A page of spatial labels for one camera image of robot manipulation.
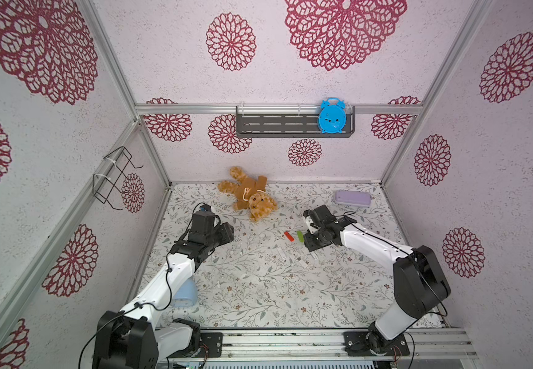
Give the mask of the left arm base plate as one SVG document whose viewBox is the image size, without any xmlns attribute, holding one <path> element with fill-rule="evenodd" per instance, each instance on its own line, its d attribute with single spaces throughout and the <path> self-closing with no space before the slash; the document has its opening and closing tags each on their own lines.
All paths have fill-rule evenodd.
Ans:
<svg viewBox="0 0 533 369">
<path fill-rule="evenodd" d="M 193 344 L 181 351 L 177 351 L 168 358 L 220 358 L 223 348 L 223 334 L 221 332 L 201 332 L 198 338 L 193 337 Z"/>
</svg>

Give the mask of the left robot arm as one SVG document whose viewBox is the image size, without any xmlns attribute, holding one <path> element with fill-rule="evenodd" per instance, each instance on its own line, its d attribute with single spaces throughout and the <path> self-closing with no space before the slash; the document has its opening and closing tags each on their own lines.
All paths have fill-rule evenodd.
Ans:
<svg viewBox="0 0 533 369">
<path fill-rule="evenodd" d="M 200 325 L 177 319 L 157 327 L 185 286 L 215 250 L 234 240 L 234 228 L 221 221 L 209 204 L 194 207 L 184 233 L 174 242 L 160 271 L 119 311 L 105 312 L 88 340 L 94 346 L 93 368 L 154 368 L 172 355 L 209 358 Z"/>
</svg>

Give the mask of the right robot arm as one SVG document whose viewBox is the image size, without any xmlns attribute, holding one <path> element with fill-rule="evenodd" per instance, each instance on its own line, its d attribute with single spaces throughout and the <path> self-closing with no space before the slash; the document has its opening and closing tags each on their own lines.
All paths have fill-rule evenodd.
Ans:
<svg viewBox="0 0 533 369">
<path fill-rule="evenodd" d="M 372 323 L 361 341 L 346 348 L 350 356 L 399 354 L 406 331 L 428 314 L 435 314 L 451 288 L 434 251 L 396 244 L 359 224 L 348 214 L 333 215 L 322 205 L 303 212 L 304 245 L 314 252 L 330 245 L 359 252 L 393 274 L 394 303 Z"/>
</svg>

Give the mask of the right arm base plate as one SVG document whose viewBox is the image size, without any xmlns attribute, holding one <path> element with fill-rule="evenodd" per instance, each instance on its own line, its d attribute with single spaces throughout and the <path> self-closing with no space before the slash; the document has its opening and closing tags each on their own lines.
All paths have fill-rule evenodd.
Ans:
<svg viewBox="0 0 533 369">
<path fill-rule="evenodd" d="M 404 334 L 392 340 L 387 340 L 376 332 L 345 331 L 343 339 L 345 352 L 350 357 L 410 355 Z"/>
</svg>

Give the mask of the red usb drive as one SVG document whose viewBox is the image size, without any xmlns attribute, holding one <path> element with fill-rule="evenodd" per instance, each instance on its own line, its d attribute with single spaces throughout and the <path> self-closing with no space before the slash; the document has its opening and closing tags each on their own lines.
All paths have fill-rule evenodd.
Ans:
<svg viewBox="0 0 533 369">
<path fill-rule="evenodd" d="M 284 235 L 290 242 L 294 242 L 295 241 L 295 238 L 291 235 L 291 233 L 284 232 Z"/>
</svg>

